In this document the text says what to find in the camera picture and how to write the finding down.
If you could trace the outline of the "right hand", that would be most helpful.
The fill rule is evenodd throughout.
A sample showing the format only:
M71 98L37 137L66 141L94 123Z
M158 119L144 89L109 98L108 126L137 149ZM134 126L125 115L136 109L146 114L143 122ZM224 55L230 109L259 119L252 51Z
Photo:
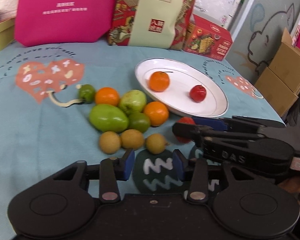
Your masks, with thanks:
M279 187L292 194L300 205L300 177L287 179L280 183Z

